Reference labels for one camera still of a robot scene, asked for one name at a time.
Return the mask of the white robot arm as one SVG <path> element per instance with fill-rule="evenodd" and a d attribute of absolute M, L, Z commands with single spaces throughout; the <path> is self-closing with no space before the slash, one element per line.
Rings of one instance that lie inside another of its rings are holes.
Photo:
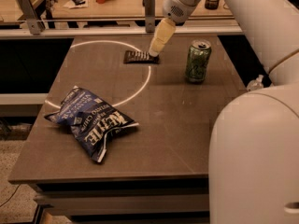
<path fill-rule="evenodd" d="M 200 0 L 164 0 L 186 21 Z M 223 108 L 212 131 L 210 224 L 299 224 L 299 12 L 288 0 L 224 0 L 272 85 Z"/>

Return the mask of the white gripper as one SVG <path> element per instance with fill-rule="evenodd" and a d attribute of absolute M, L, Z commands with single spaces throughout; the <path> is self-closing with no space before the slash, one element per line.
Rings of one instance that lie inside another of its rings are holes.
<path fill-rule="evenodd" d="M 162 19 L 150 42 L 149 55 L 157 57 L 176 31 L 176 24 L 184 23 L 195 11 L 201 0 L 164 0 Z"/>

